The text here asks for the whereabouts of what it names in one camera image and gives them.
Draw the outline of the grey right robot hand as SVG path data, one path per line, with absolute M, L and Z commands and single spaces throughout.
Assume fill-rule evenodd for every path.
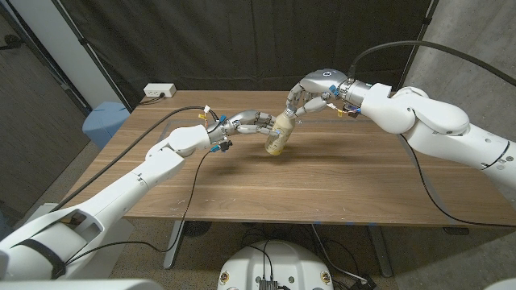
M 345 98 L 347 86 L 348 77 L 338 70 L 324 68 L 310 72 L 289 91 L 285 113 L 294 119 L 324 110 L 330 99 Z

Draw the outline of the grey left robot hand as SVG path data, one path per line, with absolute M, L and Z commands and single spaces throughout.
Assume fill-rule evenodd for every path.
M 270 114 L 258 110 L 245 110 L 229 118 L 220 120 L 216 124 L 209 126 L 206 130 L 208 131 L 211 143 L 238 134 L 261 133 L 277 137 L 279 133 L 277 130 L 273 129 L 275 121 L 276 118 Z

